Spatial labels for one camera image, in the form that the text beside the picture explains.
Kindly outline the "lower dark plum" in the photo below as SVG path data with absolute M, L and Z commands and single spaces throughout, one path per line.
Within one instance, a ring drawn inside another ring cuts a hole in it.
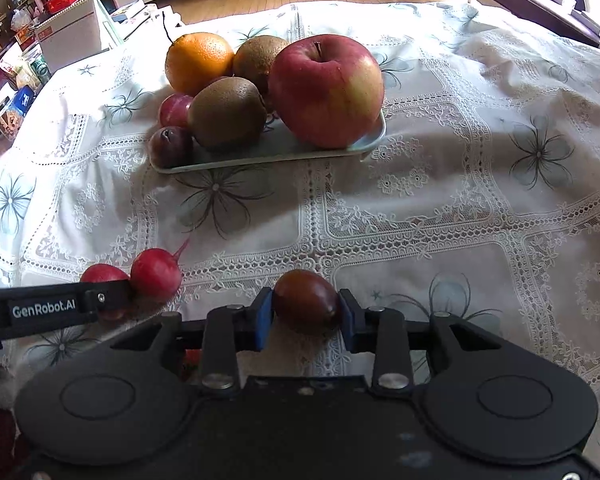
M 194 160 L 193 136 L 181 127 L 162 127 L 148 141 L 151 163 L 161 169 L 187 166 Z

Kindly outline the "dark red tomato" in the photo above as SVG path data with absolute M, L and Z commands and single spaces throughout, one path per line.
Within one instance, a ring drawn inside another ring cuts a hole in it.
M 273 289 L 272 306 L 276 316 L 299 334 L 331 332 L 340 318 L 336 290 L 324 278 L 308 270 L 296 269 L 283 274 Z

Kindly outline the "orange with stem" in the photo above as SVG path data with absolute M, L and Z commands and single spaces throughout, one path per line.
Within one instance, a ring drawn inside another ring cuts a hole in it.
M 166 50 L 164 73 L 175 92 L 196 96 L 215 79 L 233 75 L 234 49 L 213 32 L 189 32 Z

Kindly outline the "front brown kiwi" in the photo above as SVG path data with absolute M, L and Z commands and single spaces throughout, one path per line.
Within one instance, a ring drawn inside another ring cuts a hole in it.
M 206 150 L 228 152 L 256 143 L 268 118 L 255 84 L 222 77 L 199 92 L 188 110 L 189 129 Z

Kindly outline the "upper red plum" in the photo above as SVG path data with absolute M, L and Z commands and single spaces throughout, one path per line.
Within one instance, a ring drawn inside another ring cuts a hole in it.
M 184 93 L 172 93 L 159 107 L 158 121 L 161 127 L 188 127 L 188 110 L 193 98 Z

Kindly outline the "red radish with tail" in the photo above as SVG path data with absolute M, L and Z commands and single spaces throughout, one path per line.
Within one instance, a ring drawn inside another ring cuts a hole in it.
M 138 296 L 155 302 L 168 302 L 175 296 L 183 278 L 178 260 L 188 243 L 186 240 L 173 254 L 162 248 L 148 248 L 135 258 L 130 283 Z

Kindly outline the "back brown kiwi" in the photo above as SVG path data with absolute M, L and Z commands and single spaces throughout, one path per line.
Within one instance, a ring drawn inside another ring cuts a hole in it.
M 277 36 L 255 36 L 247 39 L 233 58 L 234 75 L 248 79 L 257 87 L 269 112 L 274 107 L 268 96 L 268 76 L 276 56 L 287 46 L 288 41 Z

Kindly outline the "round red radish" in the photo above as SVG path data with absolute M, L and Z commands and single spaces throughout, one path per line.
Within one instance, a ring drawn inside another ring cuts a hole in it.
M 81 283 L 89 284 L 98 317 L 107 322 L 118 322 L 125 317 L 132 299 L 129 275 L 107 263 L 95 263 L 81 275 Z

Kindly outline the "large red apple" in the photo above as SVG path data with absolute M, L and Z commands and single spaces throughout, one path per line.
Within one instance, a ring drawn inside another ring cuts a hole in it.
M 299 140 L 342 150 L 372 131 L 385 84 L 366 47 L 346 36 L 325 34 L 295 41 L 276 55 L 268 96 Z

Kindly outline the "brown kiwi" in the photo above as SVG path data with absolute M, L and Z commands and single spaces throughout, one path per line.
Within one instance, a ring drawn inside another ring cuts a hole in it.
M 188 110 L 189 129 L 206 150 L 228 152 L 256 143 L 268 118 L 255 84 L 222 77 L 199 92 Z
M 287 46 L 288 41 L 277 36 L 255 36 L 247 39 L 233 58 L 234 75 L 248 79 L 257 87 L 269 112 L 274 107 L 268 96 L 268 76 L 276 56 Z

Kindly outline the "pale green fruit plate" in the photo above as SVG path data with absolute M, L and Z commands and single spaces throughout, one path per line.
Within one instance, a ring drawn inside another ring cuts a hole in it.
M 386 118 L 380 113 L 373 127 L 346 148 L 326 150 L 298 140 L 280 119 L 273 119 L 261 134 L 257 144 L 242 151 L 231 153 L 211 153 L 204 148 L 194 148 L 185 164 L 172 168 L 161 167 L 150 155 L 151 167 L 158 174 L 185 174 L 186 172 L 272 164 L 272 162 L 295 162 L 296 160 L 319 159 L 343 156 L 364 155 L 373 151 L 385 139 Z

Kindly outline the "white cardboard box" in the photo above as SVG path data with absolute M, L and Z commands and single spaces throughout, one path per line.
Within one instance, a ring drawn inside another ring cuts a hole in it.
M 34 31 L 52 74 L 123 44 L 100 0 L 79 0 L 36 26 Z

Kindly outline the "white lace tablecloth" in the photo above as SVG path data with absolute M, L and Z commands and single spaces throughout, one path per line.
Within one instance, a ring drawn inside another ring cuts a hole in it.
M 181 253 L 186 318 L 306 269 L 365 307 L 450 312 L 586 380 L 600 406 L 600 50 L 480 4 L 296 3 L 201 24 L 238 47 L 348 36 L 380 64 L 364 155 L 171 177 L 146 143 L 180 33 L 154 18 L 60 70 L 0 153 L 0 287 Z M 600 417 L 586 455 L 600 466 Z

